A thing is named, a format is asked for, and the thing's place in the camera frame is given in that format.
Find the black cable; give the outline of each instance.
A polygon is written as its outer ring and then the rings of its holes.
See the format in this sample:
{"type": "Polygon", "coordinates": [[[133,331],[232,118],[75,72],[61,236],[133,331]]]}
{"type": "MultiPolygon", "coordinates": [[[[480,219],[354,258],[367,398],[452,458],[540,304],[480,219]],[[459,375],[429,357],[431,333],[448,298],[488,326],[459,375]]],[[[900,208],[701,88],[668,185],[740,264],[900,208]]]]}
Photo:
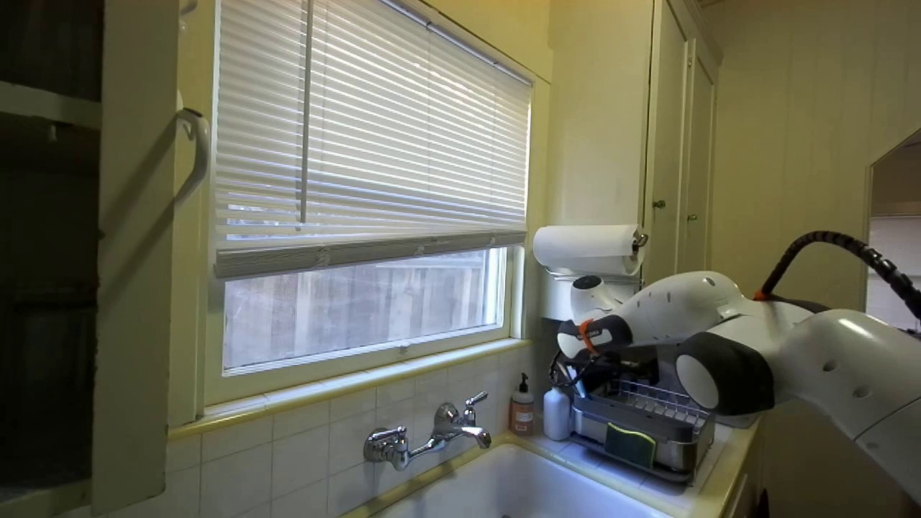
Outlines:
{"type": "Polygon", "coordinates": [[[903,275],[884,254],[877,254],[865,241],[859,241],[855,236],[846,236],[846,234],[835,234],[835,229],[812,229],[812,234],[803,234],[796,241],[792,241],[785,248],[785,254],[779,257],[779,262],[775,264],[772,275],[754,294],[754,298],[775,298],[775,288],[782,280],[785,267],[812,241],[838,245],[838,248],[855,254],[862,264],[870,264],[903,298],[903,304],[916,313],[916,318],[921,318],[921,290],[916,290],[911,280],[903,275]]]}

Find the tile backsplash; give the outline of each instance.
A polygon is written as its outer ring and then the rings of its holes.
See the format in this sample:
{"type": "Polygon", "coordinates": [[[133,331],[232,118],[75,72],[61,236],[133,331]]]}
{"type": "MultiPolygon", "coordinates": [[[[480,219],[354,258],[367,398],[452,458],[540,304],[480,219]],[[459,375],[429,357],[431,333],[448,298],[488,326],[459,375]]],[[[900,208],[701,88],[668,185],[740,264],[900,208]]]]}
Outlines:
{"type": "Polygon", "coordinates": [[[406,472],[364,464],[373,426],[408,426],[408,446],[429,439],[435,406],[488,390],[477,419],[501,435],[517,372],[531,372],[531,347],[431,369],[362,386],[298,409],[177,436],[166,449],[166,490],[118,518],[337,518],[373,495],[475,449],[454,439],[439,455],[419,455],[406,472]]]}

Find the window sill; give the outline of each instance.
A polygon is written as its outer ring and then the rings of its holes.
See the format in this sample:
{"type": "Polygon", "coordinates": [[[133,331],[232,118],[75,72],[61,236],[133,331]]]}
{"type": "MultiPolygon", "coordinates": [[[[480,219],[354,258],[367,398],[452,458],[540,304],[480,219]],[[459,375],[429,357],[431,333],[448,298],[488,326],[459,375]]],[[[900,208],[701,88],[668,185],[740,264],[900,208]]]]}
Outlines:
{"type": "Polygon", "coordinates": [[[244,398],[244,399],[232,399],[232,403],[221,403],[221,406],[208,406],[195,422],[169,428],[169,436],[200,435],[210,428],[221,428],[226,422],[288,412],[288,409],[304,406],[311,399],[357,390],[357,389],[373,386],[373,382],[389,382],[396,376],[410,376],[410,375],[419,375],[429,369],[439,369],[439,366],[452,366],[452,362],[462,362],[462,360],[475,360],[475,357],[487,357],[487,353],[497,353],[497,351],[510,351],[510,347],[524,347],[524,346],[526,346],[526,340],[501,340],[501,341],[487,341],[487,346],[475,346],[475,347],[457,347],[457,351],[445,351],[445,353],[416,357],[416,360],[396,362],[396,366],[380,366],[372,372],[354,372],[354,375],[343,375],[343,376],[331,376],[331,379],[318,379],[318,382],[304,382],[304,386],[292,386],[292,389],[281,389],[281,390],[268,390],[268,395],[256,395],[256,398],[244,398]]]}

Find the paper towel roll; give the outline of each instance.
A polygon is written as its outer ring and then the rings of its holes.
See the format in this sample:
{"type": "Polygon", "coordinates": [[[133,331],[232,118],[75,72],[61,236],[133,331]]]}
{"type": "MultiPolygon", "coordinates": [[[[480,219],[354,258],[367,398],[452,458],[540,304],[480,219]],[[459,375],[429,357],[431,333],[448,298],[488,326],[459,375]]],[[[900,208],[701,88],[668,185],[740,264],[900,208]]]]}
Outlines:
{"type": "Polygon", "coordinates": [[[636,223],[550,223],[534,234],[534,258],[595,275],[636,275],[645,234],[636,223]]]}

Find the window pane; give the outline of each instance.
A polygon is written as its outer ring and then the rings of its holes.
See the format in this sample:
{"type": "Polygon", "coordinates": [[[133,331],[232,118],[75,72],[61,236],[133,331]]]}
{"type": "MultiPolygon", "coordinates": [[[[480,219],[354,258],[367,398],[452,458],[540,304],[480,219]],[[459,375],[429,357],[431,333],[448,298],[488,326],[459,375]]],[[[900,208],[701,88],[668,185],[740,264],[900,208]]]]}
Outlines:
{"type": "Polygon", "coordinates": [[[501,327],[505,249],[236,280],[225,288],[225,372],[501,327]]]}

